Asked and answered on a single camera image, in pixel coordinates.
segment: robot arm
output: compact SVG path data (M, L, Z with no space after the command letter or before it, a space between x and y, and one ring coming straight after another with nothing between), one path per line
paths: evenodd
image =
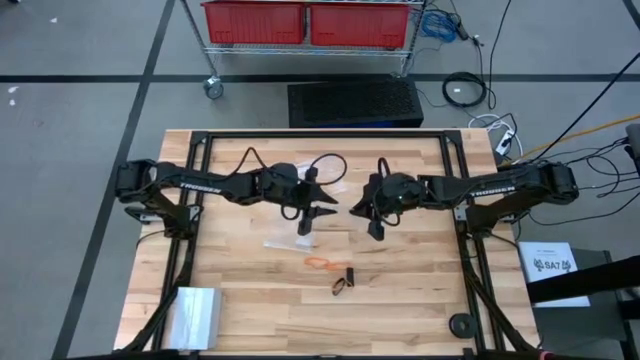
M503 217L519 216L543 202L566 205L578 197L573 172L560 163L514 166L465 179L432 175L418 175L416 179L403 173L383 177L377 173L370 175L363 192L351 214L369 219L368 232L378 241L384 239L382 223L398 225L404 211L417 208L456 209L457 218L466 220L468 232L490 232ZM506 196L490 205L461 205L495 194ZM395 224L385 220L391 214L398 216Z
M315 217L335 213L331 209L312 207L311 203L338 203L315 183L317 175L318 170L311 167L305 179L300 180L297 168L287 163L246 173L219 175L205 174L169 162L136 160L118 168L116 196L125 204L139 202L144 205L144 208L127 207L125 211L142 223L160 218L164 222L167 237L190 238L194 231L193 220L202 210L174 204L161 192L168 188L220 195L241 206L260 201L280 205L283 216L288 220L295 220L302 214L298 234L306 235L311 231L311 222ZM285 207L296 209L295 215L286 217Z

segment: black round puck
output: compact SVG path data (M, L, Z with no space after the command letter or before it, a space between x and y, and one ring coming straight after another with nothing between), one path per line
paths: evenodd
M469 314L455 314L449 319L449 330L459 339L471 339L478 331L478 323Z

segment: blue cable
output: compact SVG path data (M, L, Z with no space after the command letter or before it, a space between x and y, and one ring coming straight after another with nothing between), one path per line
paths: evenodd
M417 17L413 17L413 22L417 22ZM420 30L420 36L432 37L444 43L451 43L456 40L458 23L447 13L427 10L422 17Z

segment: clear plastic bag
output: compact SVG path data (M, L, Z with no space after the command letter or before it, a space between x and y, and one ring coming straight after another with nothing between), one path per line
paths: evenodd
M309 159L296 164L296 168L298 168L298 177L300 179L304 179L305 173L309 170L313 161L314 159ZM333 179L337 179L344 172L343 162L340 159L331 156L318 161L314 166L318 169L317 182L329 182ZM334 184L323 186L322 189L329 196L334 196L347 191L347 185L342 180L339 180ZM332 206L331 204L322 203L322 207L331 208ZM282 222L282 226L278 226L282 232L265 240L264 247L299 251L310 254L313 251L313 231L304 236L298 235L297 231L299 220L300 218L296 220L286 220L278 214L278 218L274 219L274 221Z
M265 240L264 247L310 254L313 250L313 232L304 236L298 235L297 232L280 234L277 237Z

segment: white power strip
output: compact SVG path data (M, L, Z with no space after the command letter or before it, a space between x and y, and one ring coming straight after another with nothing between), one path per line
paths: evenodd
M500 142L498 143L498 146L496 146L496 152L502 156L507 154L507 151L509 150L509 144L511 143L511 139L513 138L513 136L516 133L513 130L507 130L504 135L502 136L502 140L500 140Z

